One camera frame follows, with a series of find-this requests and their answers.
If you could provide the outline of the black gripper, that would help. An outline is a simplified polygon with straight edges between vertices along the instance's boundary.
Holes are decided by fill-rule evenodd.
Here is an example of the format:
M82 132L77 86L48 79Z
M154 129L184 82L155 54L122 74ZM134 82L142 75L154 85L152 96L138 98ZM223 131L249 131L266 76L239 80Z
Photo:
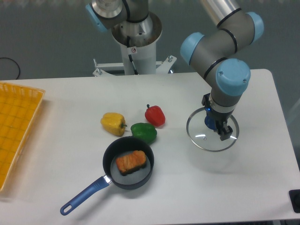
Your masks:
M231 116L232 112L218 112L213 109L212 100L210 100L210 94L206 94L202 98L202 105L206 111L206 117L204 119L205 125L216 132L220 136L220 140L224 141L231 137L233 129L227 125L227 120Z

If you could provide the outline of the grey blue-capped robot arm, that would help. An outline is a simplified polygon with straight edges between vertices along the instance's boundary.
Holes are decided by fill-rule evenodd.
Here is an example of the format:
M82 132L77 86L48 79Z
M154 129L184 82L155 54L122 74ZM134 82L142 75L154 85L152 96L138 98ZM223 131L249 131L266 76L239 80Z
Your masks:
M203 0L201 4L217 32L209 37L199 32L189 35L180 47L180 54L211 87L211 92L202 98L205 124L224 141L233 133L227 121L251 76L248 65L233 55L259 39L264 24L258 14L243 12L234 0ZM98 31L111 30L120 45L127 75L155 72L156 42L162 24L149 11L148 1L93 0L86 10Z

